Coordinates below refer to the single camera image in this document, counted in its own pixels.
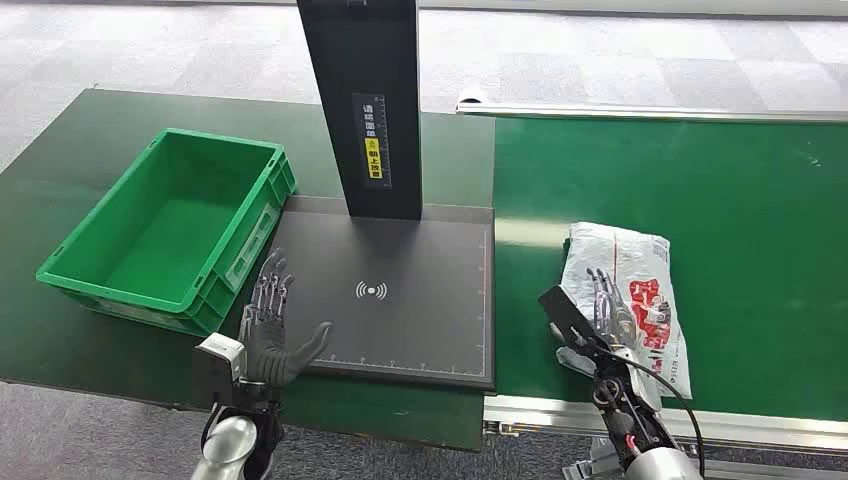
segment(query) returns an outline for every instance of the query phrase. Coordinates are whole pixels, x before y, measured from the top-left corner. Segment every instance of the wireless charging symbol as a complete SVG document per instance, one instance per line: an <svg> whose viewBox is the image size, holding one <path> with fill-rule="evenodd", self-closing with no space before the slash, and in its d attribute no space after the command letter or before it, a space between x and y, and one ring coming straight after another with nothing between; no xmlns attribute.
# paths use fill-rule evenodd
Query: wireless charging symbol
<svg viewBox="0 0 848 480"><path fill-rule="evenodd" d="M385 283L381 283L376 287L369 287L365 282L359 282L356 284L356 298L362 298L366 296L374 296L377 297L377 300L383 300L386 298L386 295L389 293L389 289Z"/></svg>

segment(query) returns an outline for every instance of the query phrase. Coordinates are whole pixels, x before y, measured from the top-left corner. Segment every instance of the black cable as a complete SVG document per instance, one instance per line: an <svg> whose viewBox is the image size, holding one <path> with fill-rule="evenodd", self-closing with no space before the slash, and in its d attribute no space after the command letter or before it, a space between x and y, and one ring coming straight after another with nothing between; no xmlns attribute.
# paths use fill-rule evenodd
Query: black cable
<svg viewBox="0 0 848 480"><path fill-rule="evenodd" d="M633 406L633 403L630 402L630 399L627 398L627 395L624 395L624 403L630 407L630 411L633 412L633 418L636 419L636 423L639 424L639 428L642 429L642 433L645 435L645 438L648 438L648 430L645 428L645 424L642 422L642 417L636 413L636 407Z"/></svg>
<svg viewBox="0 0 848 480"><path fill-rule="evenodd" d="M698 420L695 419L695 413L692 411L691 408L689 408L689 404L686 403L686 400L683 398L683 395L681 395L680 392L678 392L677 389L671 385L671 383L666 381L666 379L662 378L661 376L659 376L659 374L657 374L650 368L645 367L639 362L634 362L633 360L628 360L626 358L620 357L605 348L599 347L594 342L587 343L599 352L605 353L607 355L612 355L616 359L621 360L622 362L628 365L636 367L639 370L642 370L643 372L647 373L648 375L656 379L658 382L660 382L665 388L669 389L675 397L677 397L677 400L680 402L681 405L683 405L683 408L686 410L686 413L689 414L689 419L692 420L692 426L695 427L695 441L698 444L698 473L701 474L702 478L705 478L706 461L704 460L704 437L701 436L701 427L698 426Z"/></svg>
<svg viewBox="0 0 848 480"><path fill-rule="evenodd" d="M218 419L218 416L221 415L221 410L223 407L215 402L212 405L212 412L209 413L209 418L206 419L206 425L203 427L203 433L200 434L200 451L203 451L203 444L206 443L206 436L209 435L209 429L212 428L212 423Z"/></svg>

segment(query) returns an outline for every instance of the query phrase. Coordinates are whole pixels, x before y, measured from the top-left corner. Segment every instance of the green plastic crate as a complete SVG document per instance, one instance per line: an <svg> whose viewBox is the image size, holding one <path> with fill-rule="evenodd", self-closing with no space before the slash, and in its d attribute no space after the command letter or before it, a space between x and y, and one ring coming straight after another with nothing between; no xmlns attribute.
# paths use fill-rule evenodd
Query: green plastic crate
<svg viewBox="0 0 848 480"><path fill-rule="evenodd" d="M36 279L91 310L208 335L294 189L280 145L166 129Z"/></svg>

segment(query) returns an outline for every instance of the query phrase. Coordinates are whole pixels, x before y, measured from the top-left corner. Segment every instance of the black scanning platform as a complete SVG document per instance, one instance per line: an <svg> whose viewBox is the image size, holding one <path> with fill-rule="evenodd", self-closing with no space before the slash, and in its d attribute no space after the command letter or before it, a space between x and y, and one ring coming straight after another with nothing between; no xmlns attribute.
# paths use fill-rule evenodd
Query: black scanning platform
<svg viewBox="0 0 848 480"><path fill-rule="evenodd" d="M416 221L290 197L272 246L295 277L288 348L330 321L311 372L492 390L492 234L488 208L425 205Z"/></svg>

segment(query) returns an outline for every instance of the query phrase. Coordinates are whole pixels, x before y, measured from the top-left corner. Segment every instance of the robotic arm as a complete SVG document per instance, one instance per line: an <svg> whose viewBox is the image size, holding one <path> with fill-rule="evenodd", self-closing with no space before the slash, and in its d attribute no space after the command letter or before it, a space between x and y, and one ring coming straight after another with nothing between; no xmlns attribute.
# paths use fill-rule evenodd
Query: robotic arm
<svg viewBox="0 0 848 480"><path fill-rule="evenodd" d="M283 438L279 387L327 347L332 323L324 322L297 351L287 350L285 307L294 279L284 274L285 267L279 250L262 265L238 340L213 333L194 349L195 380L213 408L192 480L268 478Z"/></svg>
<svg viewBox="0 0 848 480"><path fill-rule="evenodd" d="M543 294L539 303L547 313L554 336L595 364L592 403L601 412L625 478L701 480L703 457L699 473L660 420L659 397L644 373L649 373L671 391L675 391L674 387L640 365L633 352L615 342L614 336L605 335L606 339L615 342L613 345L598 336L559 286ZM700 430L691 410L686 409L695 425L703 455Z"/></svg>

